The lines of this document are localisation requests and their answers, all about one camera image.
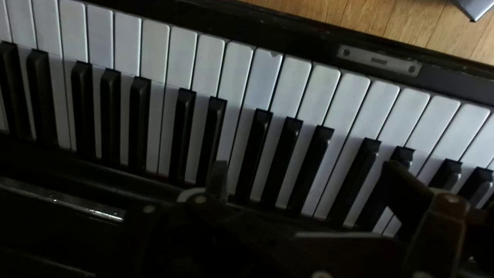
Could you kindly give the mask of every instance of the piano keyboard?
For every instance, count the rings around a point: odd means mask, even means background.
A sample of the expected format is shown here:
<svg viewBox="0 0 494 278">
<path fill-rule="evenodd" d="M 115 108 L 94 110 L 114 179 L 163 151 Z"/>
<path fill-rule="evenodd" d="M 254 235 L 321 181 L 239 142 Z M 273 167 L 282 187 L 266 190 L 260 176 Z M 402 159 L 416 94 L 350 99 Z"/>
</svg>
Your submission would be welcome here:
<svg viewBox="0 0 494 278">
<path fill-rule="evenodd" d="M 175 184 L 228 161 L 231 202 L 384 235 L 384 161 L 478 208 L 494 191 L 487 105 L 74 0 L 0 0 L 0 40 L 16 139 Z"/>
</svg>

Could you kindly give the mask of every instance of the wooden floor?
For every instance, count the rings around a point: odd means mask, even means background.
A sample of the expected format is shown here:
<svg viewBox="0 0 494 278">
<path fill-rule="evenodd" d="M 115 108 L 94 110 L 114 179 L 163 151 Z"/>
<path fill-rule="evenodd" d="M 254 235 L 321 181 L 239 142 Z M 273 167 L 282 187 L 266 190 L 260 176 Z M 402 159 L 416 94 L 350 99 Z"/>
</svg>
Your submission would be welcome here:
<svg viewBox="0 0 494 278">
<path fill-rule="evenodd" d="M 470 23 L 450 0 L 245 0 L 494 65 L 494 11 Z"/>
</svg>

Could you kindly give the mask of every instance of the black piano key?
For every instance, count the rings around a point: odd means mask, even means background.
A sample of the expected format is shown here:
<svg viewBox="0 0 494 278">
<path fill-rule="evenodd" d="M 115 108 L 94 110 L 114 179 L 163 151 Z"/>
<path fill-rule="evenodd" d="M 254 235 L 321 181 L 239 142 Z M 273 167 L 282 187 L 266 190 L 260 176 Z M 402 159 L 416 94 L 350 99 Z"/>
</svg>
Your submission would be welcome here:
<svg viewBox="0 0 494 278">
<path fill-rule="evenodd" d="M 209 97 L 195 184 L 203 187 L 216 161 L 226 100 Z"/>
<path fill-rule="evenodd" d="M 129 88 L 128 114 L 128 168 L 145 171 L 145 158 L 148 150 L 148 120 L 149 120 L 149 93 L 151 80 L 134 77 Z"/>
<path fill-rule="evenodd" d="M 299 213 L 304 207 L 305 198 L 311 187 L 311 182 L 319 170 L 328 142 L 333 136 L 333 130 L 327 127 L 316 127 L 310 139 L 304 162 L 297 171 L 290 199 L 287 204 L 287 212 Z"/>
<path fill-rule="evenodd" d="M 262 148 L 263 148 L 263 142 L 265 142 L 265 136 L 266 136 L 271 117 L 273 114 L 263 110 L 256 110 L 253 116 L 249 134 L 245 147 L 245 154 L 243 154 L 243 161 L 242 161 L 242 167 L 240 167 L 240 173 L 239 173 L 239 179 L 234 191 L 236 202 L 243 204 L 249 198 L 253 179 L 259 167 L 259 159 L 262 154 Z"/>
<path fill-rule="evenodd" d="M 466 179 L 458 195 L 467 199 L 472 205 L 492 188 L 492 170 L 476 167 Z"/>
<path fill-rule="evenodd" d="M 263 191 L 260 196 L 260 204 L 265 208 L 273 208 L 276 204 L 277 193 L 282 185 L 283 174 L 287 173 L 300 127 L 302 120 L 293 117 L 287 117 L 283 120 L 274 158 L 271 161 Z"/>
<path fill-rule="evenodd" d="M 395 161 L 404 168 L 409 168 L 413 161 L 413 150 L 405 147 L 396 147 L 390 156 L 390 161 Z M 379 184 L 381 181 L 375 184 L 365 205 L 362 207 L 359 216 L 356 218 L 354 224 L 362 230 L 371 230 L 385 208 L 385 204 L 378 193 L 381 187 Z"/>
<path fill-rule="evenodd" d="M 95 158 L 92 66 L 77 62 L 70 73 L 77 154 Z"/>
<path fill-rule="evenodd" d="M 171 141 L 169 182 L 183 184 L 195 93 L 178 90 Z"/>
<path fill-rule="evenodd" d="M 120 161 L 120 80 L 118 71 L 104 69 L 100 82 L 101 159 L 106 165 Z"/>
<path fill-rule="evenodd" d="M 32 134 L 18 63 L 18 49 L 16 45 L 9 42 L 0 43 L 0 88 L 10 136 L 30 141 Z"/>
<path fill-rule="evenodd" d="M 347 213 L 351 208 L 351 204 L 364 184 L 376 156 L 379 151 L 381 142 L 373 139 L 364 139 L 359 145 L 359 150 L 351 162 L 350 170 L 347 171 L 341 188 L 336 195 L 336 199 L 328 212 L 328 221 L 334 225 L 342 225 Z"/>
<path fill-rule="evenodd" d="M 461 162 L 446 159 L 429 182 L 429 187 L 450 190 L 461 178 Z"/>
<path fill-rule="evenodd" d="M 27 56 L 30 105 L 36 142 L 44 147 L 57 145 L 57 125 L 52 102 L 47 52 L 33 49 Z"/>
</svg>

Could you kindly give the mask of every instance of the piano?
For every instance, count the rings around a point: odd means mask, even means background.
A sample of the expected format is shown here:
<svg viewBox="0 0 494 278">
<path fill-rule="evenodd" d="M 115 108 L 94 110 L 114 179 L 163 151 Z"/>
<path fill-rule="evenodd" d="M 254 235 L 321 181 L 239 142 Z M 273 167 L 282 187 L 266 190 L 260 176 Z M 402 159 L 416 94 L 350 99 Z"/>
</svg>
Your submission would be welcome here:
<svg viewBox="0 0 494 278">
<path fill-rule="evenodd" d="M 385 161 L 494 193 L 487 65 L 220 0 L 0 0 L 0 40 L 6 178 L 52 156 L 157 198 L 223 161 L 231 205 L 384 236 Z"/>
</svg>

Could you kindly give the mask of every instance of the white piano key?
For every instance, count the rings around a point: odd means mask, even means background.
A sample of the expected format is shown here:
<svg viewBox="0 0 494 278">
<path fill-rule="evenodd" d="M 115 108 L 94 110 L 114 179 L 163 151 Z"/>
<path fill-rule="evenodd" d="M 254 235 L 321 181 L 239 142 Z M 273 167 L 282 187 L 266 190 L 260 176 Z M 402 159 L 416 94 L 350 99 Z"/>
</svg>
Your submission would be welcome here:
<svg viewBox="0 0 494 278">
<path fill-rule="evenodd" d="M 405 88 L 399 93 L 399 97 L 378 136 L 378 141 L 381 141 L 379 154 L 354 198 L 354 202 L 344 219 L 344 225 L 351 227 L 354 224 L 381 174 L 382 162 L 388 161 L 395 147 L 405 144 L 405 139 L 412 134 L 413 127 L 419 120 L 419 116 L 429 102 L 429 97 L 429 94 L 410 88 Z"/>
<path fill-rule="evenodd" d="M 151 97 L 149 97 L 149 130 L 148 130 L 148 150 L 146 150 L 146 170 L 157 173 L 158 161 L 158 139 L 160 139 L 160 120 L 165 100 L 165 82 L 168 65 L 168 46 L 169 46 L 169 26 L 143 20 L 141 25 L 141 69 L 140 74 L 151 79 Z"/>
<path fill-rule="evenodd" d="M 92 63 L 95 158 L 101 158 L 100 80 L 104 68 L 112 68 L 112 11 L 87 5 L 89 62 Z"/>
<path fill-rule="evenodd" d="M 29 82 L 27 82 L 27 71 L 26 71 L 26 59 L 29 52 L 33 48 L 36 48 L 32 5 L 30 5 L 30 0 L 7 0 L 6 8 L 7 8 L 9 23 L 10 23 L 12 42 L 16 43 L 18 46 L 19 71 L 21 71 L 23 86 L 26 93 L 30 133 L 32 133 L 32 137 L 35 139 L 30 93 L 29 93 Z"/>
<path fill-rule="evenodd" d="M 280 62 L 282 54 L 279 52 L 271 52 L 260 48 L 257 48 L 254 52 L 226 174 L 226 190 L 229 195 L 233 195 L 236 190 L 236 182 L 242 167 L 254 110 L 268 108 L 277 80 Z"/>
<path fill-rule="evenodd" d="M 314 213 L 330 170 L 336 162 L 339 150 L 351 128 L 351 124 L 367 93 L 368 85 L 368 79 L 350 73 L 344 74 L 339 80 L 334 99 L 330 103 L 328 113 L 324 120 L 324 127 L 333 128 L 333 136 L 305 198 L 305 204 L 300 212 L 305 216 L 311 218 Z"/>
<path fill-rule="evenodd" d="M 220 66 L 225 51 L 225 40 L 200 35 L 191 90 L 197 93 L 194 116 L 191 122 L 185 181 L 194 184 L 202 150 L 202 137 L 206 119 L 208 100 L 216 96 Z"/>
<path fill-rule="evenodd" d="M 61 51 L 64 59 L 66 110 L 70 128 L 70 148 L 75 150 L 75 122 L 72 82 L 69 79 L 75 60 L 87 62 L 86 8 L 83 3 L 60 0 Z"/>
<path fill-rule="evenodd" d="M 0 42 L 6 40 L 10 42 L 10 23 L 9 23 L 9 15 L 6 12 L 6 3 L 4 0 L 0 0 Z"/>
<path fill-rule="evenodd" d="M 217 161 L 229 161 L 236 122 L 240 113 L 243 93 L 246 88 L 248 71 L 253 57 L 253 48 L 229 42 L 222 66 L 217 97 L 228 100 L 222 120 L 222 130 L 217 147 Z"/>
<path fill-rule="evenodd" d="M 458 100 L 452 100 L 441 96 L 432 97 L 425 111 L 419 117 L 412 136 L 407 139 L 404 145 L 407 148 L 415 150 L 413 162 L 409 168 L 412 174 L 418 174 L 419 168 L 425 162 L 435 144 L 439 141 L 441 134 L 444 133 L 453 114 L 456 113 L 458 107 Z M 390 218 L 392 212 L 390 208 L 385 208 L 371 232 L 382 233 Z"/>
<path fill-rule="evenodd" d="M 259 167 L 253 181 L 249 199 L 259 202 L 270 165 L 274 158 L 276 145 L 282 131 L 283 119 L 294 117 L 302 94 L 305 91 L 307 79 L 311 69 L 311 63 L 293 57 L 287 57 L 279 73 L 274 99 L 270 105 L 273 113 L 271 124 L 263 142 Z"/>
<path fill-rule="evenodd" d="M 132 77 L 140 74 L 141 20 L 128 14 L 114 14 L 114 68 L 120 82 L 120 162 L 128 165 L 128 114 Z"/>
<path fill-rule="evenodd" d="M 458 161 L 487 116 L 486 108 L 463 105 L 419 170 L 418 181 L 429 184 L 444 159 Z"/>
<path fill-rule="evenodd" d="M 458 193 L 466 179 L 475 170 L 475 167 L 486 168 L 490 161 L 494 159 L 494 116 L 486 120 L 481 127 L 478 134 L 475 136 L 473 142 L 467 147 L 464 154 L 461 156 L 461 178 L 459 181 L 450 188 L 452 193 Z"/>
<path fill-rule="evenodd" d="M 494 159 L 490 161 L 490 164 L 486 167 L 487 170 L 492 170 L 494 171 Z M 483 205 L 486 205 L 486 202 L 490 199 L 494 193 L 494 188 L 490 188 L 475 205 L 475 208 L 481 208 Z"/>
<path fill-rule="evenodd" d="M 49 54 L 52 102 L 58 145 L 70 148 L 70 131 L 66 111 L 64 73 L 61 60 L 61 34 L 58 0 L 32 2 L 36 46 Z"/>
<path fill-rule="evenodd" d="M 314 127 L 321 125 L 324 120 L 328 103 L 333 99 L 339 76 L 339 71 L 322 65 L 314 65 L 311 69 L 300 108 L 296 114 L 296 119 L 304 120 L 304 125 L 297 134 L 297 141 L 277 195 L 276 207 L 279 208 L 285 208 L 288 204 L 288 198 L 308 150 L 311 134 L 314 131 Z"/>
<path fill-rule="evenodd" d="M 331 170 L 331 174 L 325 184 L 324 193 L 319 199 L 314 218 L 325 219 L 327 213 L 339 191 L 339 187 L 351 167 L 351 162 L 358 153 L 358 148 L 364 137 L 375 139 L 387 114 L 395 103 L 399 88 L 385 82 L 373 82 L 367 97 L 354 119 L 350 134 L 339 153 L 337 162 Z"/>
<path fill-rule="evenodd" d="M 163 176 L 168 176 L 169 171 L 177 91 L 178 88 L 189 90 L 195 59 L 195 43 L 195 32 L 182 28 L 171 28 L 168 76 L 158 145 L 158 173 Z"/>
<path fill-rule="evenodd" d="M 10 42 L 10 26 L 9 26 L 9 15 L 6 12 L 6 3 L 4 0 L 0 0 L 0 42 L 6 40 Z M 0 130 L 7 131 L 7 122 L 6 122 L 6 114 L 4 114 L 4 107 L 2 107 L 2 97 L 1 97 L 1 90 L 0 90 Z"/>
</svg>

